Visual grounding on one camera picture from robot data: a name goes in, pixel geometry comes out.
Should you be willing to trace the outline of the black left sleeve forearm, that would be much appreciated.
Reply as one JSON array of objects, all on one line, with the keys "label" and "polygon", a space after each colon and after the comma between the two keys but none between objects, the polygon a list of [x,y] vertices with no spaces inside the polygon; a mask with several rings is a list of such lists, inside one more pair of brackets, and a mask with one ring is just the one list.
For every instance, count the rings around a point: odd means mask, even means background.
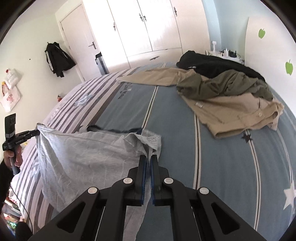
[{"label": "black left sleeve forearm", "polygon": [[0,165],[0,209],[2,209],[4,205],[13,177],[12,170],[2,161]]}]

